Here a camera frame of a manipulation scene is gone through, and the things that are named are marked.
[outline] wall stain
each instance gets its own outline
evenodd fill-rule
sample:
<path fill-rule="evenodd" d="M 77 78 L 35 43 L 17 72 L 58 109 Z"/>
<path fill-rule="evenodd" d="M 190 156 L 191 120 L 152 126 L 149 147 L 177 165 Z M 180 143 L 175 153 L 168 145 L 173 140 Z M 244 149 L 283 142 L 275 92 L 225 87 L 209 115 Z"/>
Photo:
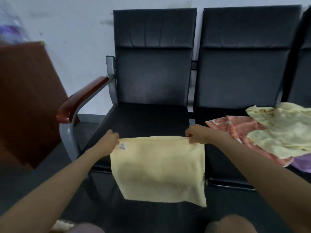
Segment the wall stain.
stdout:
<path fill-rule="evenodd" d="M 44 11 L 39 12 L 29 11 L 28 14 L 32 19 L 45 19 L 50 17 L 50 15 Z"/>
<path fill-rule="evenodd" d="M 169 9 L 174 9 L 174 8 L 191 8 L 192 7 L 192 1 L 186 1 L 185 3 L 171 3 L 167 6 Z"/>
<path fill-rule="evenodd" d="M 113 26 L 114 25 L 114 21 L 112 19 L 103 19 L 103 20 L 100 20 L 99 23 L 101 25 L 107 25 L 107 26 Z"/>

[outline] chair backrest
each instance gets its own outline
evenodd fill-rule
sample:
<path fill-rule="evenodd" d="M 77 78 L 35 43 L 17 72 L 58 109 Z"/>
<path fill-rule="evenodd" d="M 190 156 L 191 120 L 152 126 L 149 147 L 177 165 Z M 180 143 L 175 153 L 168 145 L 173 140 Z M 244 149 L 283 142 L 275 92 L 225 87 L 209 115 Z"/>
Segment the chair backrest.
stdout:
<path fill-rule="evenodd" d="M 118 103 L 187 105 L 196 8 L 114 11 Z"/>
<path fill-rule="evenodd" d="M 294 78 L 285 82 L 282 101 L 311 107 L 311 7 L 304 13 L 301 24 L 301 44 Z"/>
<path fill-rule="evenodd" d="M 301 6 L 206 8 L 194 105 L 274 106 Z"/>

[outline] red-brown armrest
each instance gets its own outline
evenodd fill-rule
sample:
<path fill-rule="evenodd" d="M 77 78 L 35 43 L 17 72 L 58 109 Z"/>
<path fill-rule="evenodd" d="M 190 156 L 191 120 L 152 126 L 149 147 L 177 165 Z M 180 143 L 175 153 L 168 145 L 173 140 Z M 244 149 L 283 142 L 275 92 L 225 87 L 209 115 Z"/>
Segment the red-brown armrest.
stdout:
<path fill-rule="evenodd" d="M 74 93 L 58 109 L 56 115 L 57 121 L 59 123 L 71 123 L 78 107 L 108 81 L 108 77 L 98 77 L 93 82 Z"/>

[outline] folded yellow towel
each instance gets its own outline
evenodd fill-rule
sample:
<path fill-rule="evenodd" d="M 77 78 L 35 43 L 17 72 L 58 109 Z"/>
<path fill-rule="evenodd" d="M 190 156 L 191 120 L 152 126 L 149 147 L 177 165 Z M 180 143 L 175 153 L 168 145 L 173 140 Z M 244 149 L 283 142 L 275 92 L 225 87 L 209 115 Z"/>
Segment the folded yellow towel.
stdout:
<path fill-rule="evenodd" d="M 206 207 L 204 145 L 178 136 L 127 138 L 110 158 L 125 199 Z"/>
<path fill-rule="evenodd" d="M 265 125 L 247 135 L 254 144 L 281 159 L 311 152 L 311 108 L 282 102 L 272 107 L 249 107 L 247 114 Z"/>

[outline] person's left hand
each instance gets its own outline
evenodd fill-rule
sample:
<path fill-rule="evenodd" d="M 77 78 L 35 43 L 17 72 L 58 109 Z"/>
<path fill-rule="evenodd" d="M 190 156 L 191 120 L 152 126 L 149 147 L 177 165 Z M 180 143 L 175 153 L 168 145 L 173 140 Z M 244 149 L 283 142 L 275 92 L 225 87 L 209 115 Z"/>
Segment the person's left hand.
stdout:
<path fill-rule="evenodd" d="M 114 151 L 116 145 L 119 144 L 118 139 L 119 139 L 119 134 L 117 132 L 113 133 L 113 131 L 110 129 L 96 143 L 96 145 L 90 148 L 90 151 L 92 153 L 95 153 L 99 159 L 105 156 L 108 156 Z"/>

